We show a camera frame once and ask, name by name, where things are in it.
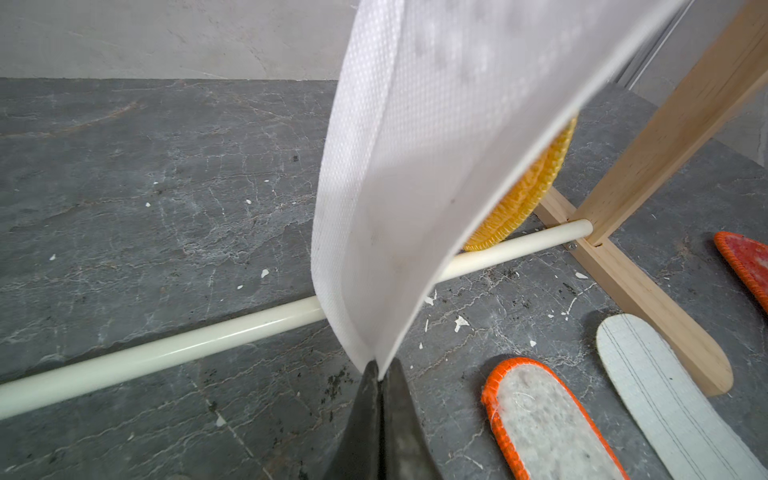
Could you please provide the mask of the grey striped insole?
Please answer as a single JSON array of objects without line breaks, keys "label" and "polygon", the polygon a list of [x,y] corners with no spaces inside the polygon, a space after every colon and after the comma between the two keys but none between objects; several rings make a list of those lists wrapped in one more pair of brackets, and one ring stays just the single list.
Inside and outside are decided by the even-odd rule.
[{"label": "grey striped insole", "polygon": [[765,479],[663,337],[631,314],[605,319],[596,347],[609,379],[674,479]]}]

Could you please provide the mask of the red orange-edged insole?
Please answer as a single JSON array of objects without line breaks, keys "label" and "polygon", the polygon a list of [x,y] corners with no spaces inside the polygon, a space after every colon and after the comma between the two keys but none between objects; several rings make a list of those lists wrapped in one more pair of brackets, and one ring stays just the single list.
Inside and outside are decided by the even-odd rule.
[{"label": "red orange-edged insole", "polygon": [[714,242],[732,270],[767,311],[767,245],[726,231],[717,232]]}]

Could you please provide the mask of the grey felt orange-edged insole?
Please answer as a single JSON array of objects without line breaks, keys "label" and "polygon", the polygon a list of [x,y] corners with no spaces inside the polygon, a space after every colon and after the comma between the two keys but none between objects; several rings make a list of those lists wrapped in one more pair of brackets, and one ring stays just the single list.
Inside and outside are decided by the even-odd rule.
[{"label": "grey felt orange-edged insole", "polygon": [[481,402],[516,479],[626,479],[571,390],[546,365],[517,357],[489,374]]}]

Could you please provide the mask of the wooden clothes rack frame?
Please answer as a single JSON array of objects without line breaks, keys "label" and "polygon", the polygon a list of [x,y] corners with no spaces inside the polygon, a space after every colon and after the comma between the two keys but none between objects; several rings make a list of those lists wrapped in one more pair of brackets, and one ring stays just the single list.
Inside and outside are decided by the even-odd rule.
[{"label": "wooden clothes rack frame", "polygon": [[315,294],[5,383],[11,418],[327,319],[358,368],[392,363],[439,282],[556,245],[664,336],[708,395],[722,348],[611,234],[767,82],[767,5],[750,1],[579,207],[549,192],[546,229],[467,253],[502,196],[676,1],[364,1],[344,59],[313,223]]}]

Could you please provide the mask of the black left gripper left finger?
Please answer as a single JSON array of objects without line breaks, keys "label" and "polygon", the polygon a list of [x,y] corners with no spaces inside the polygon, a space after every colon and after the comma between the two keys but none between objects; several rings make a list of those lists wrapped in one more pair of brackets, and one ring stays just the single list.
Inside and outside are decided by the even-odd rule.
[{"label": "black left gripper left finger", "polygon": [[378,479],[380,474],[381,392],[379,370],[364,370],[340,445],[324,479]]}]

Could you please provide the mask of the white foam insole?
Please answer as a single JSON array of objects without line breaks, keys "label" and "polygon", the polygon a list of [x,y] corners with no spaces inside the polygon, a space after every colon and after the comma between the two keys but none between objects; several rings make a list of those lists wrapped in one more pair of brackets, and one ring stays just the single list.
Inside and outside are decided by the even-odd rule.
[{"label": "white foam insole", "polygon": [[676,1],[363,1],[321,161],[316,296],[386,370],[453,256]]}]

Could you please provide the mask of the yellow fuzzy insole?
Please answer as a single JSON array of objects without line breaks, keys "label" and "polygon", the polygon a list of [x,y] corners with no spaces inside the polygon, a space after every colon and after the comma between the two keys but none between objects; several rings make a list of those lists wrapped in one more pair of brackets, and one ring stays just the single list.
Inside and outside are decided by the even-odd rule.
[{"label": "yellow fuzzy insole", "polygon": [[505,240],[533,213],[557,178],[569,150],[578,117],[572,118],[538,159],[498,202],[462,250],[489,249]]}]

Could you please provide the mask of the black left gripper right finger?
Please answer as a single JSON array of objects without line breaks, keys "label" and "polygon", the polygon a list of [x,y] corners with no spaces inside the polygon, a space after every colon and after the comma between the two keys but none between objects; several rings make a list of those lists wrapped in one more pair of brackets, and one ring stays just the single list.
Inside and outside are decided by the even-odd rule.
[{"label": "black left gripper right finger", "polygon": [[383,379],[383,478],[442,479],[398,359]]}]

